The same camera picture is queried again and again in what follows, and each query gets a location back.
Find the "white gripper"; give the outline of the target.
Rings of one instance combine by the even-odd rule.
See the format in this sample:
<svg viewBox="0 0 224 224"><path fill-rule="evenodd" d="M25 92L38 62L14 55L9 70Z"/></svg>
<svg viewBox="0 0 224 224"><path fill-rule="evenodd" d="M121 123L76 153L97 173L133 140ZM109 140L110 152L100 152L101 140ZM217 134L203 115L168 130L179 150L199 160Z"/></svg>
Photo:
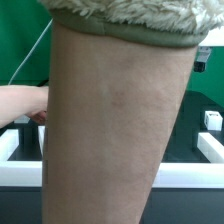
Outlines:
<svg viewBox="0 0 224 224"><path fill-rule="evenodd" d="M212 48L208 46L200 46L198 48L198 54L194 61L194 71L202 73L206 70L207 61L211 55Z"/></svg>

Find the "bare human forearm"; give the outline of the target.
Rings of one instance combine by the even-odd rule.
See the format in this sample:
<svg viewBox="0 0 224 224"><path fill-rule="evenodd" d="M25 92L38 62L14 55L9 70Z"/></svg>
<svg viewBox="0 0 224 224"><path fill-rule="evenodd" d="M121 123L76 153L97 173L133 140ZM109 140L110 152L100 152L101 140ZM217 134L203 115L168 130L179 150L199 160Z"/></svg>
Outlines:
<svg viewBox="0 0 224 224"><path fill-rule="evenodd" d="M194 57L53 25L43 224L139 224Z"/></svg>

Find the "pale human hand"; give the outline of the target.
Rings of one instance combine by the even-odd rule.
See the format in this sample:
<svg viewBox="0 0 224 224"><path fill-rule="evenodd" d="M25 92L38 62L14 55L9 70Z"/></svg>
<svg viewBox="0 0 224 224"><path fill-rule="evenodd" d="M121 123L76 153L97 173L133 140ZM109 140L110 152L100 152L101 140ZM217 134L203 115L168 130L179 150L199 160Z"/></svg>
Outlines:
<svg viewBox="0 0 224 224"><path fill-rule="evenodd" d="M40 125L46 121L48 88L0 86L0 128L26 115Z"/></svg>

